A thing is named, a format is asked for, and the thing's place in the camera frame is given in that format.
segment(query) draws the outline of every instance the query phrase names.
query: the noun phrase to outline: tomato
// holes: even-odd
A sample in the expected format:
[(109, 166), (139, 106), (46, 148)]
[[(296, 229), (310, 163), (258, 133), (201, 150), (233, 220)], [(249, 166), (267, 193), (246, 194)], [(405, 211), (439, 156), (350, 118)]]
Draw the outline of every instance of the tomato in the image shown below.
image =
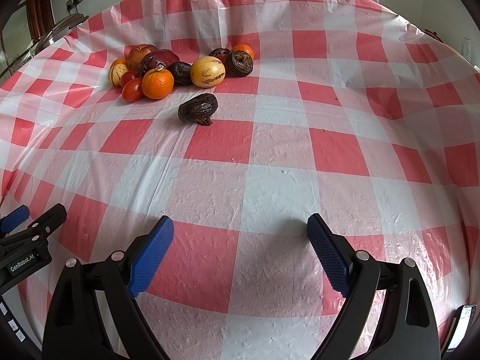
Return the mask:
[(137, 69), (132, 69), (123, 73), (123, 76), (120, 79), (120, 86), (123, 88), (127, 83), (133, 79), (140, 77), (140, 72)]
[(143, 97), (142, 79), (136, 78), (128, 81), (121, 91), (121, 96), (128, 103), (133, 103)]

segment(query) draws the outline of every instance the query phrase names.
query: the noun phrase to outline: pile of fruit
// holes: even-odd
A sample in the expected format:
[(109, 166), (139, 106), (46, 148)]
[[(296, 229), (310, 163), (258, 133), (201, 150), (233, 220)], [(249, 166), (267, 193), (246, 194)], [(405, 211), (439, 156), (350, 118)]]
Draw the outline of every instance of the pile of fruit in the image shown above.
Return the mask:
[(127, 59), (113, 61), (109, 81), (112, 86), (122, 88), (126, 102), (133, 103), (143, 96), (152, 100), (163, 99), (174, 84), (210, 88), (221, 83), (227, 73), (244, 77), (253, 69), (254, 51), (246, 44), (239, 44), (231, 50), (215, 49), (192, 65), (180, 61), (171, 50), (139, 44), (130, 50)]

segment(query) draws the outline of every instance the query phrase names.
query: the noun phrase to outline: white sticker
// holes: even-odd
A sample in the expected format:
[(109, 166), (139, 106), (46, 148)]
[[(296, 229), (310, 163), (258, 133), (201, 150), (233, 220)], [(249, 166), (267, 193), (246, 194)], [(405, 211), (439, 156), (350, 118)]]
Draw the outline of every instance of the white sticker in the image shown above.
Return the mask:
[(23, 340), (25, 340), (25, 336), (23, 335), (22, 331), (19, 330), (17, 333), (15, 333), (18, 337), (18, 339), (20, 340), (20, 342), (23, 342)]
[(18, 329), (18, 326), (17, 326), (17, 324), (15, 323), (14, 320), (8, 321), (8, 324), (10, 325), (10, 327), (13, 331)]

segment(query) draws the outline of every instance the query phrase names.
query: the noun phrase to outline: silver screw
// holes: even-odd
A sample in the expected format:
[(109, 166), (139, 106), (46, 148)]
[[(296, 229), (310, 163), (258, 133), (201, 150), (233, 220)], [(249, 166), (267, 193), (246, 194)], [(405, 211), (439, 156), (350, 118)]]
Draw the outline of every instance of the silver screw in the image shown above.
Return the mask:
[(357, 252), (357, 258), (358, 258), (359, 260), (362, 260), (362, 261), (367, 261), (370, 257), (369, 257), (369, 255), (368, 255), (368, 253), (367, 253), (366, 251), (364, 251), (364, 250), (359, 250), (359, 251)]
[(67, 262), (65, 263), (65, 266), (67, 268), (73, 268), (77, 264), (77, 259), (68, 259)]
[(410, 257), (405, 259), (405, 265), (413, 268), (415, 266), (415, 261), (413, 261)]
[(125, 254), (122, 251), (115, 251), (112, 253), (112, 260), (113, 261), (120, 261)]

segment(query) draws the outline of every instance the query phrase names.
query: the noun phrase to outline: yellow fruit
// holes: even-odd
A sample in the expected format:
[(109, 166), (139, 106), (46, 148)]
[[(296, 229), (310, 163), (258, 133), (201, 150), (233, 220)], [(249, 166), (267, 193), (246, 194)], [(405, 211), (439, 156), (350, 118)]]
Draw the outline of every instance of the yellow fruit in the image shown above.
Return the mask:
[(120, 88), (120, 79), (123, 76), (123, 73), (128, 71), (128, 66), (126, 64), (115, 64), (110, 68), (109, 71), (109, 81), (112, 86)]
[(191, 82), (200, 88), (218, 85), (225, 78), (222, 61), (214, 56), (204, 56), (196, 60), (190, 68)]

